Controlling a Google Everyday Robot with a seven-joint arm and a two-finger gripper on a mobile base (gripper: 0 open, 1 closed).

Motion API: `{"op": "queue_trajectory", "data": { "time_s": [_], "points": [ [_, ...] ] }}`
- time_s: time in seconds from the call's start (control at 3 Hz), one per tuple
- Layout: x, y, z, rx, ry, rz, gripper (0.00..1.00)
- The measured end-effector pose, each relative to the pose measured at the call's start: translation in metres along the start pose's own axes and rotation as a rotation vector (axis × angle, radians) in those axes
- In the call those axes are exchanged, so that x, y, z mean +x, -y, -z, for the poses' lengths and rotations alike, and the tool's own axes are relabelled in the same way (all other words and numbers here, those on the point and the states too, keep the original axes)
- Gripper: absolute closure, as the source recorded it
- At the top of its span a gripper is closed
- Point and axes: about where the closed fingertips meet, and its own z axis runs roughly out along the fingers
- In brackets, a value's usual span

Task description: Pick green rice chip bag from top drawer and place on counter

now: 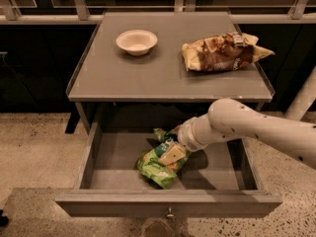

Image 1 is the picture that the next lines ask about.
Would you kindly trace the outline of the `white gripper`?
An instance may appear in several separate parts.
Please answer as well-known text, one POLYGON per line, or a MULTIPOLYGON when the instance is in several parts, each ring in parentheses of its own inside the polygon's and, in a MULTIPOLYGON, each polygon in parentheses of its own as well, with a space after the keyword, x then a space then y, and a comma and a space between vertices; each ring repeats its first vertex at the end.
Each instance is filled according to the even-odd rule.
POLYGON ((180 144, 172 144, 158 162, 167 166, 183 159, 186 156, 185 149, 190 152, 203 150, 206 144, 202 144, 198 140, 206 138, 207 132, 208 119, 206 117, 193 117, 186 120, 176 127, 177 139, 180 144))

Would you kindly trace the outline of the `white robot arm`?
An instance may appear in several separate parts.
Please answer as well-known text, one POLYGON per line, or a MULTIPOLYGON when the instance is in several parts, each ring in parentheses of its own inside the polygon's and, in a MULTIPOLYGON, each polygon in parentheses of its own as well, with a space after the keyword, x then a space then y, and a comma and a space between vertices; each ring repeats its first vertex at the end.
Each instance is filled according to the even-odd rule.
POLYGON ((195 152, 216 142, 252 137, 316 168, 313 123, 266 116, 245 105, 273 97, 274 89, 259 65, 215 74, 184 72, 168 89, 177 102, 210 103, 206 114, 179 126, 177 138, 183 148, 195 152))

